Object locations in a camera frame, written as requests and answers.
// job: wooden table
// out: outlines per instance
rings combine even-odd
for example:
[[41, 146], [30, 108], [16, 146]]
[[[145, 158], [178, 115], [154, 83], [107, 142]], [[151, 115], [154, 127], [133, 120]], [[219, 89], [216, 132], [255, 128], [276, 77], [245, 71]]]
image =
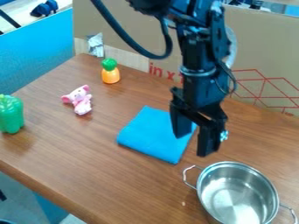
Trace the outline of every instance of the wooden table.
[[[266, 174], [299, 213], [299, 120], [227, 99], [230, 138], [219, 153], [197, 157], [195, 135], [182, 161], [167, 164], [118, 146], [115, 137], [144, 105], [167, 110], [174, 83], [119, 68], [122, 80], [104, 85], [99, 61], [80, 55], [19, 90], [26, 126], [0, 136], [0, 170], [87, 223], [182, 224], [206, 223], [182, 170], [240, 161]], [[92, 89], [94, 111], [78, 117], [60, 96], [83, 84]], [[276, 221], [288, 218], [281, 212]]]

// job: pot rim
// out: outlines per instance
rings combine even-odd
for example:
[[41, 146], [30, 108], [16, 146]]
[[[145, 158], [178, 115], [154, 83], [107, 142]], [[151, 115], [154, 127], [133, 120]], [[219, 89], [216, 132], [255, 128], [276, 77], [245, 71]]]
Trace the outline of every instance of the pot rim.
[[[209, 209], [207, 209], [207, 207], [205, 206], [205, 203], [204, 203], [204, 201], [202, 200], [202, 197], [201, 197], [200, 189], [201, 189], [202, 181], [208, 173], [210, 173], [210, 172], [212, 172], [212, 171], [214, 171], [214, 170], [216, 170], [220, 167], [224, 167], [224, 166], [226, 166], [226, 167], [235, 167], [235, 168], [240, 168], [240, 169], [243, 169], [243, 170], [247, 170], [248, 172], [251, 172], [253, 175], [258, 176], [260, 179], [262, 179], [269, 186], [269, 188], [272, 190], [274, 198], [275, 198], [275, 209], [273, 209], [273, 211], [271, 213], [271, 216], [267, 220], [265, 220], [265, 222], [262, 223], [262, 224], [270, 223], [273, 220], [273, 218], [277, 215], [278, 210], [279, 210], [279, 205], [280, 205], [280, 199], [279, 199], [278, 192], [277, 192], [275, 186], [272, 184], [270, 179], [267, 178], [260, 171], [254, 169], [250, 165], [239, 163], [239, 162], [224, 161], [224, 162], [218, 162], [218, 163], [215, 163], [215, 164], [210, 164], [209, 166], [204, 168], [203, 171], [198, 176], [198, 181], [197, 181], [197, 185], [196, 185], [197, 194], [198, 194], [200, 204], [204, 207], [206, 212], [208, 212], [210, 214]], [[214, 217], [212, 214], [210, 214], [210, 215], [213, 217], [213, 219], [215, 219], [219, 223], [222, 223], [221, 220]]]

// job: blue towel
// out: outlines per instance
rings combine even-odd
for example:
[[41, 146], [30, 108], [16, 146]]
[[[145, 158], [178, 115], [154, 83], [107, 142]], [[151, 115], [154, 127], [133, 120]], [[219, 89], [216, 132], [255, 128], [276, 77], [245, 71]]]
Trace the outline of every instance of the blue towel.
[[176, 138], [172, 132], [170, 113], [148, 106], [119, 133], [117, 143], [154, 158], [177, 164], [184, 153], [192, 133]]

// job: pot handle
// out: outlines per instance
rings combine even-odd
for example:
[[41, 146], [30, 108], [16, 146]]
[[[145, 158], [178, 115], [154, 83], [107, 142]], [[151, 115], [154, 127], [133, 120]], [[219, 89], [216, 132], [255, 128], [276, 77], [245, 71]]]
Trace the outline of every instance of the pot handle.
[[286, 205], [283, 205], [282, 203], [280, 204], [281, 207], [283, 208], [286, 208], [290, 211], [290, 213], [292, 214], [292, 217], [294, 219], [294, 224], [298, 224], [298, 219], [297, 219], [297, 216], [295, 214], [295, 211], [293, 210], [293, 208], [289, 207], [289, 206], [286, 206]]
[[192, 165], [192, 166], [190, 166], [190, 167], [184, 169], [184, 171], [183, 171], [183, 181], [184, 181], [184, 183], [185, 183], [186, 185], [188, 185], [190, 188], [193, 188], [194, 190], [197, 190], [196, 186], [189, 184], [188, 181], [187, 181], [187, 172], [188, 172], [189, 170], [193, 169], [193, 168], [198, 168], [198, 169], [201, 170], [201, 171], [204, 170], [203, 168], [201, 168], [200, 166], [197, 166], [197, 165]]

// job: white paper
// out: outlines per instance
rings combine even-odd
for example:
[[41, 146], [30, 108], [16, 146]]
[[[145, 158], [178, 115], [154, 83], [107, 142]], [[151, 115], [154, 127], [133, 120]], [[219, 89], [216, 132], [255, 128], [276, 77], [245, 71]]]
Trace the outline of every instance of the white paper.
[[103, 35], [100, 32], [97, 35], [89, 36], [88, 38], [88, 51], [98, 58], [104, 57], [104, 44]]

